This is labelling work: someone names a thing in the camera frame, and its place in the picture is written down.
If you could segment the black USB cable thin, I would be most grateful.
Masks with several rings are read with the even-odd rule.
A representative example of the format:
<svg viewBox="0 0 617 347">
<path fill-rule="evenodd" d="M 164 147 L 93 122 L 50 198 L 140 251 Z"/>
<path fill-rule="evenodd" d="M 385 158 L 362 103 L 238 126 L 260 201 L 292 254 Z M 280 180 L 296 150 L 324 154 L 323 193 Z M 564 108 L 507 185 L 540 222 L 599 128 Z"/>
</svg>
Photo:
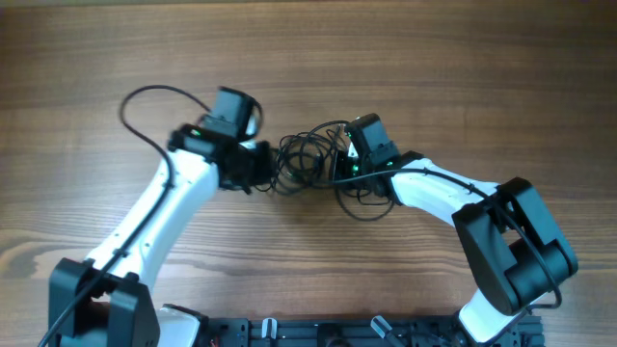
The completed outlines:
<svg viewBox="0 0 617 347">
<path fill-rule="evenodd" d="M 326 164 L 338 150 L 331 136 L 301 132 L 286 135 L 275 149 L 275 173 L 271 188 L 281 196 L 293 196 L 307 189 L 332 188 Z"/>
</svg>

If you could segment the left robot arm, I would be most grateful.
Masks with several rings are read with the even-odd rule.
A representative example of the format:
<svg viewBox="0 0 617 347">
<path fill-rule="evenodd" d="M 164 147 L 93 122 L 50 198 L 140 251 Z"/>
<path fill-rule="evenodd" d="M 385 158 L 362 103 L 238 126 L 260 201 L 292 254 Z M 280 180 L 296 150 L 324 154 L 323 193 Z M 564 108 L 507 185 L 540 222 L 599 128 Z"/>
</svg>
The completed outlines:
<svg viewBox="0 0 617 347">
<path fill-rule="evenodd" d="M 117 228 L 82 261 L 62 259 L 49 279 L 43 346 L 208 346 L 206 316 L 157 309 L 151 291 L 195 213 L 220 190 L 250 193 L 270 180 L 272 153 L 255 142 L 261 105 L 222 87 L 213 107 L 174 130 L 152 181 Z"/>
</svg>

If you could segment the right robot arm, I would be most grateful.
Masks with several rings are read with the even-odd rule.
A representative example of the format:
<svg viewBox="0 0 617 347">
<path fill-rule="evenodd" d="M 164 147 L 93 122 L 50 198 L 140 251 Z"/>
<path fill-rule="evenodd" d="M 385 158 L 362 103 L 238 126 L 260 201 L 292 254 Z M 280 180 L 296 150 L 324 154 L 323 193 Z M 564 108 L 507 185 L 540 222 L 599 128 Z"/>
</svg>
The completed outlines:
<svg viewBox="0 0 617 347">
<path fill-rule="evenodd" d="M 416 208 L 454 227 L 477 285 L 450 319 L 415 319 L 400 336 L 377 315 L 371 329 L 389 346 L 543 345 L 533 312 L 562 305 L 559 286 L 578 262 L 537 189 L 520 177 L 474 180 L 418 152 L 401 153 L 376 114 L 345 123 L 344 133 L 349 145 L 330 173 L 335 193 L 353 191 L 359 203 L 373 195 L 388 208 Z"/>
</svg>

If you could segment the black USB cable long tail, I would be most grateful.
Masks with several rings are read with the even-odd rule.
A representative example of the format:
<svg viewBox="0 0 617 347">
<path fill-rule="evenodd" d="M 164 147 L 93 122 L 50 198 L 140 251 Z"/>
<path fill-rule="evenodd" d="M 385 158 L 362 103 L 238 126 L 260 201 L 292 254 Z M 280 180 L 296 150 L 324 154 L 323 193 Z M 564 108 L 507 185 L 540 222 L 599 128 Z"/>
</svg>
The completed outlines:
<svg viewBox="0 0 617 347">
<path fill-rule="evenodd" d="M 366 188 L 334 188 L 335 200 L 344 214 L 357 222 L 376 222 L 394 207 L 391 198 L 380 198 Z"/>
</svg>

